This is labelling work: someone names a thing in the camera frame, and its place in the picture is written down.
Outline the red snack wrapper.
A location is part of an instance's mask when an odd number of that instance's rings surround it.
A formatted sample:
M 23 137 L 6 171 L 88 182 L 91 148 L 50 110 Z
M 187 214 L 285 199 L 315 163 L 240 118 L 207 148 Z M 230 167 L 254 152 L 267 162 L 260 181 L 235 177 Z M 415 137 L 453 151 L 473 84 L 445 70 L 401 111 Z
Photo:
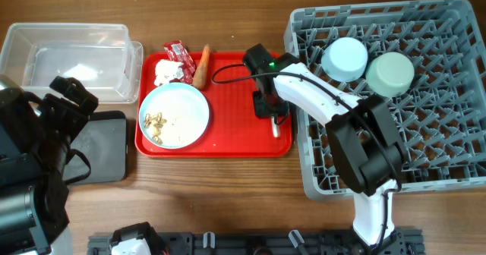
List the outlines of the red snack wrapper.
M 186 84 L 193 83 L 193 76 L 196 71 L 196 64 L 193 58 L 188 54 L 184 44 L 181 40 L 171 41 L 164 44 L 164 49 L 167 52 L 170 61 L 181 62 L 183 77 L 181 81 Z

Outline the mint green bowl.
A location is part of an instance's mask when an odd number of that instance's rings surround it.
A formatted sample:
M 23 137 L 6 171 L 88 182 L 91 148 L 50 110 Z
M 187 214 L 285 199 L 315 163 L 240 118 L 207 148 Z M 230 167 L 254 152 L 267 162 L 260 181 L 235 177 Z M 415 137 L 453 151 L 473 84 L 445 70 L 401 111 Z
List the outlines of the mint green bowl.
M 403 54 L 388 52 L 375 58 L 365 72 L 368 86 L 378 95 L 397 97 L 410 87 L 415 76 L 412 62 Z

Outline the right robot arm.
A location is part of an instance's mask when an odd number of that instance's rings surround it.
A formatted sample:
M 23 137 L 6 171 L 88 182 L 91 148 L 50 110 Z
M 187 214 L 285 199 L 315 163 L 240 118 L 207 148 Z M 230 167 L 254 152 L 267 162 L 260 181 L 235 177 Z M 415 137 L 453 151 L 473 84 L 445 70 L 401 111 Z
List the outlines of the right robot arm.
M 354 195 L 354 233 L 375 253 L 391 245 L 392 196 L 402 189 L 406 148 L 387 104 L 343 92 L 294 55 L 274 58 L 261 44 L 242 61 L 270 106 L 291 103 L 324 126 L 335 169 Z

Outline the large light blue plate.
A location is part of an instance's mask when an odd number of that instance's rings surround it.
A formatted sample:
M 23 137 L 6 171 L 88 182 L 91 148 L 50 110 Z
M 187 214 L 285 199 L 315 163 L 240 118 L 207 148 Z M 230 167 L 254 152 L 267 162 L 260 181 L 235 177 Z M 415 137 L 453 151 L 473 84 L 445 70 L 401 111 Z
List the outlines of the large light blue plate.
M 144 127 L 146 114 L 158 112 L 167 120 L 160 136 L 162 144 L 152 141 Z M 190 146 L 204 135 L 210 122 L 210 106 L 198 89 L 185 83 L 168 83 L 145 96 L 138 118 L 141 133 L 149 143 L 157 148 L 176 150 Z

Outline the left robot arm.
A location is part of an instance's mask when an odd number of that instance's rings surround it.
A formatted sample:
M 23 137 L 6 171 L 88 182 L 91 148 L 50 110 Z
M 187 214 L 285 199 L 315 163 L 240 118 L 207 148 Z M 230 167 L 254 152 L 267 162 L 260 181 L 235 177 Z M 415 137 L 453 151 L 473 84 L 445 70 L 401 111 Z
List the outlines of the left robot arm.
M 70 254 L 65 210 L 69 185 L 90 176 L 63 177 L 74 156 L 90 162 L 72 141 L 96 110 L 98 99 L 69 77 L 56 77 L 39 98 L 1 79 L 1 252 Z

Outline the orange carrot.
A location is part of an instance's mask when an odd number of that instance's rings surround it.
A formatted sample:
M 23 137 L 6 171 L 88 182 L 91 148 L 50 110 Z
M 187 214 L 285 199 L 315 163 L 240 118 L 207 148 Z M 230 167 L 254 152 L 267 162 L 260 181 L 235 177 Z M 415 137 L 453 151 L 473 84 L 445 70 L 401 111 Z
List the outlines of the orange carrot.
M 196 71 L 193 76 L 192 86 L 202 90 L 206 85 L 207 80 L 207 68 L 210 59 L 210 45 L 206 44 L 203 48 L 200 62 L 197 65 Z

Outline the white tissue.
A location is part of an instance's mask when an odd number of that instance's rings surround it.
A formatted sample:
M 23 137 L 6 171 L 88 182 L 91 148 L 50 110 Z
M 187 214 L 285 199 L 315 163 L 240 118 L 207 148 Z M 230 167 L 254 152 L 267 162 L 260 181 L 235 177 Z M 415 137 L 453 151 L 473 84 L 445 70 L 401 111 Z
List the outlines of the white tissue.
M 173 80 L 181 80 L 184 77 L 182 65 L 178 61 L 160 60 L 155 67 L 154 85 L 159 87 Z

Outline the light blue saucer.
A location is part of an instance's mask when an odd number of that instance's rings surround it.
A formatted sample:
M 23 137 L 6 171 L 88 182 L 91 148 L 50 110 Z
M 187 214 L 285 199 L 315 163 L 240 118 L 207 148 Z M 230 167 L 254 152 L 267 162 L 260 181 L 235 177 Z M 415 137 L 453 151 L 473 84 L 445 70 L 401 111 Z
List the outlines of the light blue saucer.
M 339 38 L 323 53 L 321 67 L 333 80 L 351 82 L 360 78 L 368 63 L 365 45 L 351 37 Z

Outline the white plastic spoon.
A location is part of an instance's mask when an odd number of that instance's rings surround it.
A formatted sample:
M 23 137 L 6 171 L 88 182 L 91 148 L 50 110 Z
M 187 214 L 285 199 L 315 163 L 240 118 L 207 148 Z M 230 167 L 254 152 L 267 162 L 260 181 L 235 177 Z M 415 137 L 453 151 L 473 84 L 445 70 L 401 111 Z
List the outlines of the white plastic spoon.
M 278 116 L 277 115 L 274 115 L 271 118 L 271 125 L 272 125 L 273 136 L 275 138 L 279 138 L 280 137 L 280 128 L 279 128 L 279 125 L 278 125 Z

